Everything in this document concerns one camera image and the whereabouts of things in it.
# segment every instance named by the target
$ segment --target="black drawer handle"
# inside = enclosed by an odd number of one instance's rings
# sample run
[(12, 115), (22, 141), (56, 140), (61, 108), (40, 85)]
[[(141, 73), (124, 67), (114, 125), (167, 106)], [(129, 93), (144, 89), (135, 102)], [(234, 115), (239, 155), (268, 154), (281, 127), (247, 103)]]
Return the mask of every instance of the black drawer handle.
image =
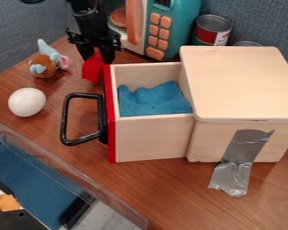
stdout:
[[(99, 129), (97, 132), (93, 134), (89, 134), (73, 140), (68, 140), (67, 139), (68, 109), (69, 109), (69, 102), (73, 98), (87, 98), (97, 100)], [(71, 93), (67, 95), (63, 103), (62, 121), (60, 127), (61, 142), (66, 146), (75, 146), (99, 138), (102, 143), (107, 144), (107, 122), (105, 113), (106, 112), (105, 112), (104, 96), (101, 94)]]

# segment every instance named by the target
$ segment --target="gray duct tape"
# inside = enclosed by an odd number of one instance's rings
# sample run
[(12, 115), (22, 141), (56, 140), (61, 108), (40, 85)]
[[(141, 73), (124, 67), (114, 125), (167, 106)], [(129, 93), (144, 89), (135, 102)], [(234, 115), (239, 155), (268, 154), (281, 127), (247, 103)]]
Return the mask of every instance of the gray duct tape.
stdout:
[(235, 198), (245, 196), (252, 163), (274, 132), (238, 130), (231, 139), (221, 164), (214, 169), (209, 188), (223, 190)]

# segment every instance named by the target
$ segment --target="wooden drawer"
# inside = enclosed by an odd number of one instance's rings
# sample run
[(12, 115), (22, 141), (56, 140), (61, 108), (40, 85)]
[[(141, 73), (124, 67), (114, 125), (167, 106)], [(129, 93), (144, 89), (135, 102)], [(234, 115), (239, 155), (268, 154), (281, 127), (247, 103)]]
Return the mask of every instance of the wooden drawer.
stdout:
[[(110, 65), (105, 70), (110, 162), (185, 157), (194, 130), (194, 115), (121, 117), (117, 88), (132, 91), (167, 81), (180, 84), (180, 63)], [(181, 87), (190, 94), (189, 87)]]

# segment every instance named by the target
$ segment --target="wooden table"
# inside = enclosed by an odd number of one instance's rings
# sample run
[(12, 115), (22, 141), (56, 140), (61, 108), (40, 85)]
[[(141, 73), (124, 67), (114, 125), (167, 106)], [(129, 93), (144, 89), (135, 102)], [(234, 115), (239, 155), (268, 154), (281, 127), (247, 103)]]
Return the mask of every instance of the wooden table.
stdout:
[[(190, 164), (169, 159), (108, 164), (107, 146), (92, 141), (64, 146), (59, 141), (61, 107), (68, 93), (99, 93), (100, 87), (81, 79), (83, 63), (76, 48), (62, 38), (53, 46), (76, 62), (70, 73), (54, 78), (32, 77), (25, 59), (0, 75), (0, 122), (44, 146), (146, 216), (149, 229), (288, 229), (288, 151), (278, 164), (254, 164), (247, 196), (234, 199), (208, 189), (216, 164)], [(117, 54), (115, 63), (148, 62), (129, 51)], [(22, 87), (36, 87), (47, 95), (39, 114), (18, 118), (7, 107), (9, 95)], [(72, 102), (68, 136), (96, 129), (96, 105)], [(73, 178), (81, 181), (80, 176)]]

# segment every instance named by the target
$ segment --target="egg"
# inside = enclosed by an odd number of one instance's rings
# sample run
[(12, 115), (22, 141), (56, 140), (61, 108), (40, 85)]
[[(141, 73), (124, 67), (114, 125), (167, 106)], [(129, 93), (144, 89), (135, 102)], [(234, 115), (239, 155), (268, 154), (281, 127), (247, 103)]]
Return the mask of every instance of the egg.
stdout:
[(45, 93), (35, 88), (17, 90), (8, 99), (9, 109), (19, 117), (30, 117), (38, 113), (45, 103)]

